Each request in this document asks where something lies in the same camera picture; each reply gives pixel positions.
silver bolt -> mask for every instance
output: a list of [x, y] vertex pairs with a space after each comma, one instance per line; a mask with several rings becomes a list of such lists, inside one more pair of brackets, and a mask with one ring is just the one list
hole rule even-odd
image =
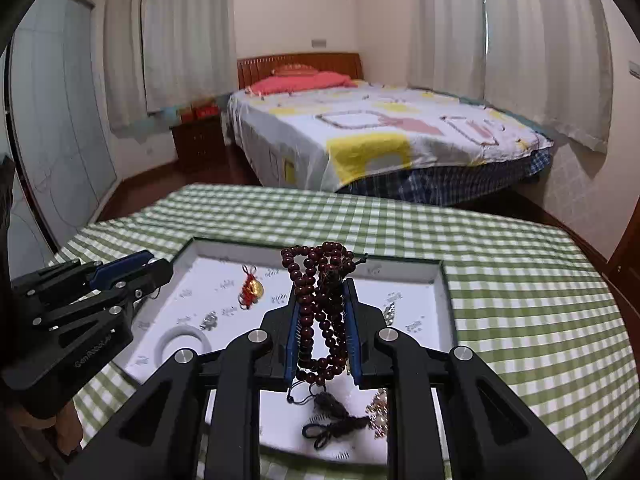
[[467, 346], [457, 346], [453, 351], [453, 355], [461, 361], [469, 361], [474, 356], [474, 351]]
[[382, 341], [395, 341], [398, 339], [398, 332], [393, 328], [383, 328], [378, 332], [378, 335]]
[[265, 339], [267, 339], [267, 333], [264, 330], [251, 330], [251, 332], [249, 332], [249, 341], [251, 341], [252, 343], [261, 343], [263, 342]]
[[188, 348], [183, 348], [175, 353], [174, 359], [181, 365], [186, 364], [193, 359], [193, 352]]

tablecloth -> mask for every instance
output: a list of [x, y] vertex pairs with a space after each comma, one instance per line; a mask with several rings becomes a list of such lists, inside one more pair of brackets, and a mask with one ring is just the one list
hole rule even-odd
[[[562, 230], [362, 196], [196, 184], [127, 218], [89, 225], [55, 259], [107, 262], [142, 249], [171, 258], [193, 236], [283, 246], [329, 239], [359, 253], [442, 259], [459, 342], [548, 425], [590, 479], [638, 420], [638, 375], [620, 312]], [[134, 391], [109, 364], [76, 395], [83, 444]], [[268, 479], [385, 477], [379, 468], [266, 449], [260, 465]]]

white tray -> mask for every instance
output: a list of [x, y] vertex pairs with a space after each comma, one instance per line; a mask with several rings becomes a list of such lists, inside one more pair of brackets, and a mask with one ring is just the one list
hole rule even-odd
[[[157, 298], [141, 302], [132, 325], [134, 340], [114, 361], [130, 377], [143, 383], [180, 348], [191, 348], [198, 354], [220, 350], [238, 335], [258, 328], [266, 311], [289, 301], [291, 281], [280, 265], [281, 259], [276, 248], [194, 238], [174, 258], [171, 282], [160, 290]], [[242, 265], [256, 266], [256, 277], [264, 286], [263, 297], [250, 310], [241, 310], [238, 304], [246, 278]], [[420, 345], [444, 352], [455, 345], [449, 292], [440, 262], [370, 258], [350, 277], [361, 302], [380, 309], [395, 303], [393, 327], [409, 333]], [[200, 323], [212, 311], [218, 318], [217, 327], [201, 330]], [[315, 332], [313, 357], [319, 358], [328, 352], [320, 330]], [[366, 407], [376, 393], [357, 389], [346, 373], [329, 381], [327, 390], [354, 416], [366, 414]], [[307, 394], [308, 389], [302, 384], [293, 390], [296, 400]], [[214, 398], [212, 392], [207, 421]], [[443, 455], [447, 459], [440, 409], [437, 398], [433, 398]], [[313, 441], [301, 435], [302, 427], [311, 418], [318, 419], [313, 402], [296, 406], [287, 403], [286, 394], [261, 392], [260, 444], [332, 462], [386, 464], [386, 439], [375, 439], [368, 428], [333, 439], [324, 449], [316, 451]]]

nightstand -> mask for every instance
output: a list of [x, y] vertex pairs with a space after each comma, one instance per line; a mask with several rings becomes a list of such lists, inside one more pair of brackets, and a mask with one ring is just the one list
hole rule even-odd
[[226, 160], [220, 116], [207, 117], [171, 128], [178, 166], [183, 171], [200, 170]]

finger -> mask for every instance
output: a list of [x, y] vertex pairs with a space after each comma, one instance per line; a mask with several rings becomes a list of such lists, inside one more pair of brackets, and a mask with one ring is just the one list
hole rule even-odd
[[9, 420], [15, 426], [23, 428], [33, 428], [34, 430], [44, 430], [50, 428], [56, 423], [56, 418], [35, 418], [31, 413], [25, 410], [20, 404], [14, 404], [6, 410]]
[[68, 455], [80, 445], [84, 431], [78, 418], [78, 412], [72, 402], [66, 404], [56, 417], [56, 433], [58, 449]]

